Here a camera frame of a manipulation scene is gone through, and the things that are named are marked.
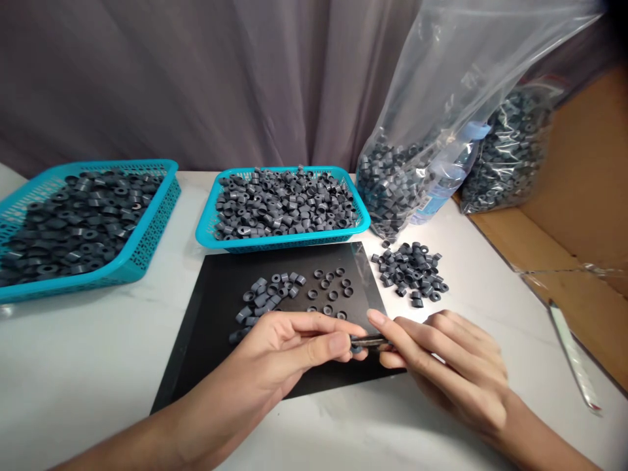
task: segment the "gray curtain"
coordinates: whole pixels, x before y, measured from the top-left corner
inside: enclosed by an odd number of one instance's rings
[[[15,0],[0,162],[334,164],[371,133],[419,0]]]

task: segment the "plastic bottle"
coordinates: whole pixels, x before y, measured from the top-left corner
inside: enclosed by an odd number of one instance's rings
[[[411,224],[425,224],[451,198],[471,171],[478,155],[478,141],[484,139],[490,130],[488,124],[471,121],[456,136],[456,140],[435,157],[430,166],[434,179],[410,218]]]

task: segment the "blue mesh basket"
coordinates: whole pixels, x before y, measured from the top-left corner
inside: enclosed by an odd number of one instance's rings
[[[286,171],[290,170],[296,172],[297,167],[263,167],[264,169],[272,171]],[[312,171],[314,175],[318,177],[321,173],[327,172],[334,178],[337,178],[341,184],[347,186],[347,188],[353,192],[353,207],[356,209],[358,218],[356,219],[355,227],[346,229],[335,229],[330,231],[321,232],[306,232],[304,234],[287,234],[287,235],[273,235],[271,237],[256,237],[254,239],[237,239],[230,241],[221,241],[214,236],[216,229],[215,225],[220,221],[218,219],[218,211],[216,210],[216,200],[222,194],[222,186],[218,181],[221,178],[229,178],[231,175],[239,175],[240,177],[249,180],[251,173],[255,169],[242,168],[225,170],[216,177],[216,181],[211,188],[207,204],[201,215],[201,220],[198,222],[196,228],[196,240],[199,244],[207,247],[208,249],[224,249],[231,253],[247,253],[258,252],[265,250],[286,249],[288,247],[304,247],[306,245],[317,245],[332,242],[344,242],[354,234],[359,234],[368,229],[371,224],[371,218],[368,215],[368,211],[364,206],[364,203],[358,195],[358,190],[355,189],[355,185],[351,181],[349,174],[340,167],[334,166],[317,166],[317,167],[305,167],[305,171]]]
[[[137,281],[148,269],[152,255],[166,228],[170,214],[181,194],[175,177],[179,166],[173,160],[117,160],[110,162],[76,162],[46,170],[30,180],[0,203],[0,256],[8,251],[1,244],[22,228],[26,205],[44,202],[66,185],[64,178],[85,171],[105,172],[121,169],[127,173],[163,175],[164,181],[122,251],[111,262],[91,273],[34,281],[24,285],[0,288],[0,303],[19,302],[103,288]]]

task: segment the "white marble table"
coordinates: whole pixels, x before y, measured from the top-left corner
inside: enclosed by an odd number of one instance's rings
[[[194,230],[215,175],[179,172],[183,193],[142,280],[0,309],[0,469],[52,466],[148,415],[209,253]],[[352,240],[382,250],[370,232]],[[382,289],[389,315],[467,316],[501,344],[512,387],[545,422],[604,469],[627,469],[628,400],[587,358],[604,417],[587,411],[546,308],[455,204],[400,241],[416,240],[443,254],[451,290],[412,309]],[[281,402],[220,469],[509,466],[402,374]]]

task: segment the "clear plastic bag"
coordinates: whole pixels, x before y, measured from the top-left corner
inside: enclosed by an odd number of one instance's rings
[[[486,122],[528,67],[599,15],[595,0],[425,0],[375,130],[357,187],[380,237],[395,239],[439,157],[470,120]]]
[[[491,132],[461,188],[464,214],[517,206],[534,190],[545,161],[554,103],[563,88],[550,78],[516,86],[491,115]]]

